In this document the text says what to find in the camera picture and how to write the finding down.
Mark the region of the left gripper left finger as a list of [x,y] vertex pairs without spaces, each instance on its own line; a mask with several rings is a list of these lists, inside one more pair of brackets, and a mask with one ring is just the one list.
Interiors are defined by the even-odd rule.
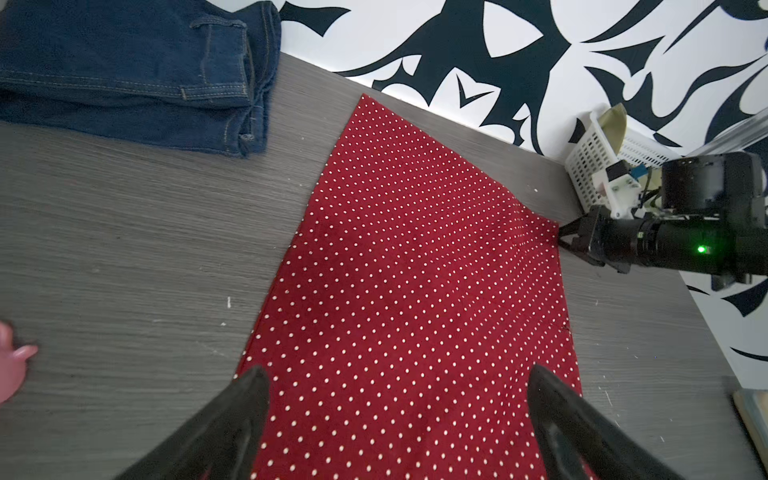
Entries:
[[248,479],[267,422],[270,380],[254,367],[232,381],[120,479]]

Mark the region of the red polka dot skirt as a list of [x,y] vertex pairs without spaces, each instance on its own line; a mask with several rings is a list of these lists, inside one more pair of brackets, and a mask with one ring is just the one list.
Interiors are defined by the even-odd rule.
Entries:
[[243,351],[270,406],[254,479],[542,479],[527,405],[580,374],[558,226],[369,96]]

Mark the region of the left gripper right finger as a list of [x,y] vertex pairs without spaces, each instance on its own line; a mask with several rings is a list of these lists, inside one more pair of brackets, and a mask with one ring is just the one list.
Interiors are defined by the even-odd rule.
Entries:
[[549,479],[679,479],[542,365],[533,366],[527,403]]

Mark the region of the blue denim skirt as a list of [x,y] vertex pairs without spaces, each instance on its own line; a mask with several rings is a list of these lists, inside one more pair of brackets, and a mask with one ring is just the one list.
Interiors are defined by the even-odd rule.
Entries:
[[280,49],[269,1],[10,1],[1,117],[245,157],[266,146]]

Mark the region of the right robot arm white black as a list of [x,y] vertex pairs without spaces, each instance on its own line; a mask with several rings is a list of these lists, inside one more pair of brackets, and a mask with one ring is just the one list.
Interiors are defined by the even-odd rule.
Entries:
[[595,206],[561,227],[558,243],[594,266],[711,277],[714,290],[767,273],[765,171],[749,152],[686,157],[661,168],[658,215],[617,219]]

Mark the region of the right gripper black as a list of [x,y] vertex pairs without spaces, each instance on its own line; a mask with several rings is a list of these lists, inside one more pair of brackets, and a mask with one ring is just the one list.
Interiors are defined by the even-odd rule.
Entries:
[[559,228],[558,245],[590,265],[627,274],[637,255],[641,226],[639,219],[616,219],[607,207],[593,206]]

